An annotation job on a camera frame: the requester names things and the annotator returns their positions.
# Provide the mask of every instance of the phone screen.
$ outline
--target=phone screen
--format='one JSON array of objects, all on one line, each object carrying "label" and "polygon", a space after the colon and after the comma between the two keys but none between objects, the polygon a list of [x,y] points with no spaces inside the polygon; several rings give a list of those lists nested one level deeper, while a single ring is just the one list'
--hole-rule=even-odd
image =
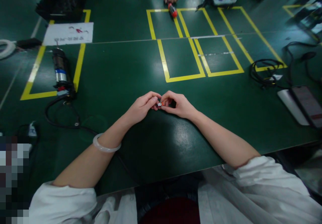
[{"label": "phone screen", "polygon": [[299,101],[307,117],[317,128],[322,127],[322,107],[307,86],[292,87],[294,96]]}]

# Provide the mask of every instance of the white lab coat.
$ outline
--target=white lab coat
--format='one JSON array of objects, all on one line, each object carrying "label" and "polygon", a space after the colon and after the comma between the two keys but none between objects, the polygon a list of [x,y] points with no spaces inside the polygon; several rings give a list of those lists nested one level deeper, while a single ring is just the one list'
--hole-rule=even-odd
[{"label": "white lab coat", "polygon": [[[206,182],[198,189],[202,224],[322,223],[322,206],[309,196],[300,179],[272,158],[256,157],[234,171],[235,185],[215,169],[203,174]],[[96,198],[93,188],[44,183],[32,199],[29,218],[32,224],[137,223],[134,189]]]}]

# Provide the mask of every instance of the white cable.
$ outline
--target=white cable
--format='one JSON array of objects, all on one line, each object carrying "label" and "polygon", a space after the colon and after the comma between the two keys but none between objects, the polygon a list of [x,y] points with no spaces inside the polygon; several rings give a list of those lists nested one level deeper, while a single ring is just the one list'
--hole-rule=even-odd
[{"label": "white cable", "polygon": [[10,40],[0,40],[1,45],[7,45],[7,47],[0,53],[0,60],[11,55],[16,49],[15,41]]}]

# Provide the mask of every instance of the coiled black cable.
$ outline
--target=coiled black cable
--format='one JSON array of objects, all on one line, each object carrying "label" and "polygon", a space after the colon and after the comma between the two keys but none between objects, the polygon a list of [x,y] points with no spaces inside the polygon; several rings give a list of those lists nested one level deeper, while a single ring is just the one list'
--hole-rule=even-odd
[{"label": "coiled black cable", "polygon": [[[66,99],[68,99],[68,97],[66,95],[61,95],[58,96],[56,99],[54,99],[53,101],[49,102],[45,108],[45,118],[47,120],[47,122],[55,127],[59,127],[59,128],[65,128],[65,129],[83,129],[86,130],[90,133],[92,133],[93,135],[97,135],[98,132],[88,128],[88,127],[84,127],[81,126],[81,120],[80,120],[80,116],[77,113],[76,109],[74,108],[74,106],[71,104],[71,102],[67,101],[68,106],[70,106],[76,116],[76,123],[74,126],[71,125],[62,125],[59,124],[58,122],[54,122],[49,118],[49,109],[54,106],[55,104],[57,104],[60,101],[66,101]],[[126,164],[124,163],[122,157],[120,156],[119,152],[115,152],[116,157],[118,158],[118,160],[120,161],[121,165],[123,166],[124,170],[127,172],[127,174],[130,176],[130,178],[137,184],[137,185],[143,185],[145,182],[138,176],[135,176],[131,171],[129,171],[129,169],[127,168]]]},{"label": "coiled black cable", "polygon": [[[293,53],[290,51],[290,47],[291,46],[296,46],[296,45],[300,45],[300,46],[306,46],[306,47],[317,47],[318,44],[320,42],[317,42],[316,44],[308,44],[308,43],[303,43],[303,42],[299,42],[299,41],[293,41],[288,43],[285,46],[285,50],[286,52],[290,55],[290,63],[288,64],[288,69],[287,69],[287,74],[286,74],[286,82],[288,83],[289,87],[285,87],[282,85],[279,85],[277,83],[277,79],[275,78],[274,74],[276,73],[277,69],[282,66],[284,67],[284,63],[278,61],[278,60],[274,60],[274,59],[260,59],[255,61],[254,63],[251,64],[250,66],[250,77],[252,79],[254,79],[256,82],[260,83],[262,86],[262,89],[265,89],[267,87],[278,87],[281,89],[289,89],[290,87],[293,86],[293,79],[292,79],[292,66],[294,64],[294,56]],[[306,67],[306,73],[308,75],[308,77],[310,79],[312,79],[313,81],[317,82],[317,80],[315,80],[309,72],[308,69],[308,60],[313,58],[316,54],[315,52],[308,52],[302,56],[302,61],[304,61],[305,63],[305,67]],[[259,75],[259,73],[256,71],[258,65],[261,64],[267,66],[267,72],[268,75],[267,77],[262,77]]]}]

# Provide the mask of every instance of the white power strip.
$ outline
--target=white power strip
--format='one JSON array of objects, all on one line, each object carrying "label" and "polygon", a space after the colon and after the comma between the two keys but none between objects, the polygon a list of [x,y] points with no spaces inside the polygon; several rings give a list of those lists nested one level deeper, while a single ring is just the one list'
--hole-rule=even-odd
[{"label": "white power strip", "polygon": [[288,89],[279,91],[277,95],[300,125],[310,125],[309,122],[306,120],[305,116],[303,115],[302,111],[294,101]]}]

